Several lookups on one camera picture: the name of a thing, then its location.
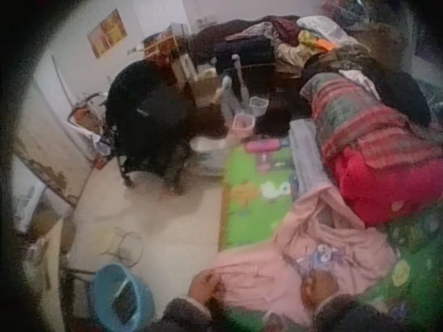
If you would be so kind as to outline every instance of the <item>plaid blanket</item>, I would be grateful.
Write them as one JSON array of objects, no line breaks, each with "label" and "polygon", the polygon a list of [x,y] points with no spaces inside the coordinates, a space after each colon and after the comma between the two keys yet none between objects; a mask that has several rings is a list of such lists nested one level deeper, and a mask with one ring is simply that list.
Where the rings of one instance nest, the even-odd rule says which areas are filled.
[{"label": "plaid blanket", "polygon": [[300,94],[311,102],[325,163],[347,145],[358,147],[366,164],[378,169],[443,156],[443,148],[410,131],[405,115],[339,74],[313,76]]}]

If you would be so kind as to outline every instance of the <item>white floor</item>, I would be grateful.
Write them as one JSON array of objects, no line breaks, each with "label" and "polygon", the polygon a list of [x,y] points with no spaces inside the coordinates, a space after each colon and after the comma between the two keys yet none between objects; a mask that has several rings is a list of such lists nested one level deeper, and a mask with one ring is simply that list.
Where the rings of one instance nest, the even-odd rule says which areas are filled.
[{"label": "white floor", "polygon": [[190,280],[217,254],[221,181],[184,176],[185,194],[164,197],[161,180],[134,173],[127,189],[115,159],[94,170],[74,213],[77,232],[69,254],[73,268],[97,270],[112,261],[97,255],[97,243],[115,226],[137,232],[144,253],[132,272],[152,289],[157,314],[174,297],[187,292]]}]

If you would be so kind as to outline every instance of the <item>human hand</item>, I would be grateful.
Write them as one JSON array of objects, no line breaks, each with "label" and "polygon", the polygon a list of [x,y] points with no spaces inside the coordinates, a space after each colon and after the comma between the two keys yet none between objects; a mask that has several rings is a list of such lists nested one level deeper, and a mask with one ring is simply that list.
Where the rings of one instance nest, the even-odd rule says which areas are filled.
[{"label": "human hand", "polygon": [[206,305],[211,298],[218,299],[222,291],[222,279],[214,271],[200,272],[192,280],[188,296]]},{"label": "human hand", "polygon": [[328,297],[338,292],[335,276],[329,271],[312,270],[300,286],[302,302],[306,308],[315,311]]}]

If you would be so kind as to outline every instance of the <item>black stroller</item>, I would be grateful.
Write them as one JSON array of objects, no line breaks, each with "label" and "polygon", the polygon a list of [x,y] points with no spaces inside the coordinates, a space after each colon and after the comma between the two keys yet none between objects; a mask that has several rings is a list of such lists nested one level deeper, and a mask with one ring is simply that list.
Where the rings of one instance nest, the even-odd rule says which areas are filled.
[{"label": "black stroller", "polygon": [[146,171],[179,191],[180,174],[191,151],[186,139],[189,107],[146,60],[130,64],[117,75],[106,101],[106,122],[127,187],[134,185],[128,173]]}]

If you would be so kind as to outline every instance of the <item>white cloth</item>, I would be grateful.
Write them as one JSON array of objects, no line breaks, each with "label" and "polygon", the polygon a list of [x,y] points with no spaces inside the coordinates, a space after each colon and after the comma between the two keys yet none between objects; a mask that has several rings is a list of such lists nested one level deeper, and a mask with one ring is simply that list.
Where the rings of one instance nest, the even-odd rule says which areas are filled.
[{"label": "white cloth", "polygon": [[355,38],[348,36],[340,26],[326,16],[308,16],[297,20],[304,29],[320,34],[326,40],[342,46],[345,44],[360,44]]},{"label": "white cloth", "polygon": [[367,78],[361,71],[339,71],[341,75],[345,76],[349,80],[362,86],[367,92],[371,93],[377,100],[381,100],[374,83]]}]

